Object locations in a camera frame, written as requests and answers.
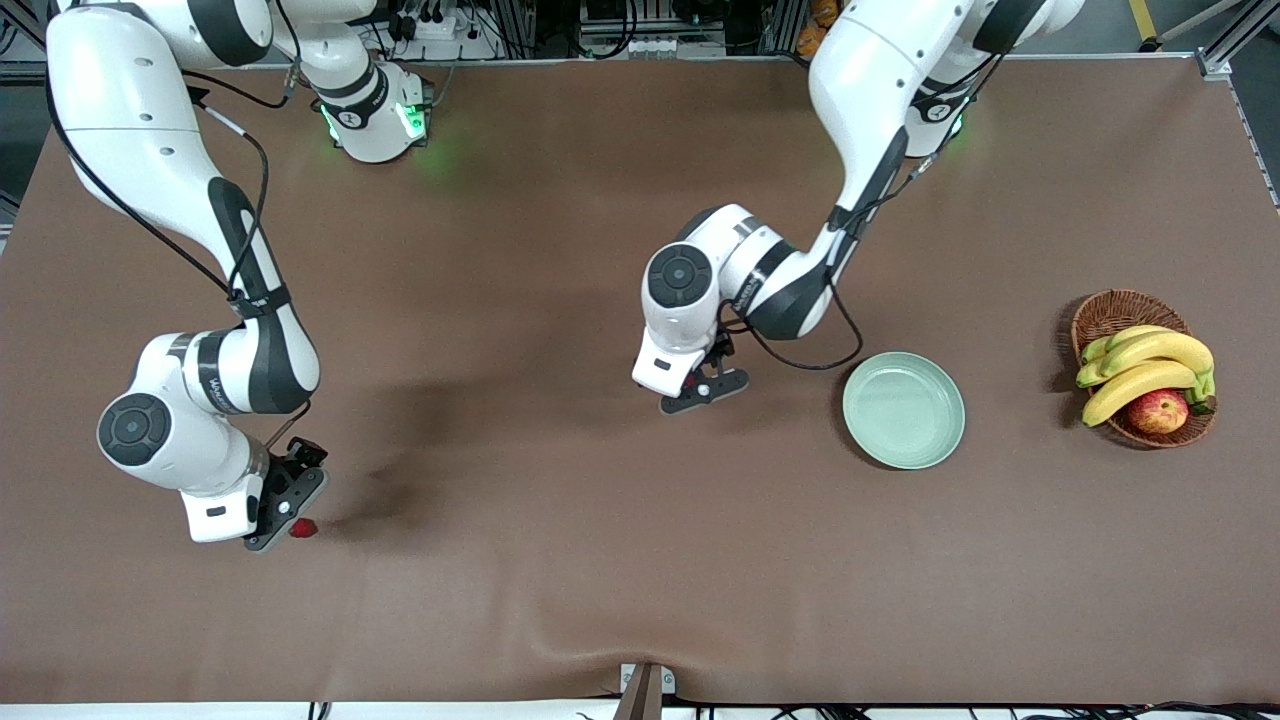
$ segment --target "pale green plate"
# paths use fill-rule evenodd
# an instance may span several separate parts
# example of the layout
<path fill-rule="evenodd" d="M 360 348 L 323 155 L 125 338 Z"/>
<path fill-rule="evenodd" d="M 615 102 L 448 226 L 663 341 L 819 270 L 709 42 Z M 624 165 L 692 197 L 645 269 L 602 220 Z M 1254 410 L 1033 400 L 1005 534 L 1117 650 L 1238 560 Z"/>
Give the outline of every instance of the pale green plate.
<path fill-rule="evenodd" d="M 920 470 L 960 445 L 964 400 L 942 368 L 911 352 L 868 357 L 845 384 L 845 424 L 881 462 Z"/>

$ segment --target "brown table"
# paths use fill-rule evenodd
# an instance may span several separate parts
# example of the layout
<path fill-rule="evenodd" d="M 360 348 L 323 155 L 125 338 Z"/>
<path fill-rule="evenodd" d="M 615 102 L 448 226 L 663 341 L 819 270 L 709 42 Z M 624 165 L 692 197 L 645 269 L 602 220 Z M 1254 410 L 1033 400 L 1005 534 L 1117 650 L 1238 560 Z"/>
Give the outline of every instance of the brown table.
<path fill-rule="evenodd" d="M 0 700 L 563 697 L 635 660 L 704 701 L 1280 700 L 1280 222 L 1190 60 L 1006 63 L 879 215 L 842 283 L 867 350 L 937 360 L 968 405 L 920 473 L 859 455 L 840 375 L 750 342 L 753 388 L 712 409 L 663 418 L 628 378 L 644 263 L 689 217 L 737 201 L 801 246 L 826 217 L 800 69 L 467 68 L 430 149 L 380 167 L 305 97 L 215 97 L 270 150 L 323 357 L 296 428 L 332 451 L 321 534 L 197 546 L 100 457 L 142 346 L 233 319 L 49 145 L 0 259 Z M 253 152 L 205 131 L 252 195 Z M 1078 424 L 1060 314 L 1107 287 L 1217 351 L 1203 442 Z M 786 351 L 849 346 L 828 318 Z"/>

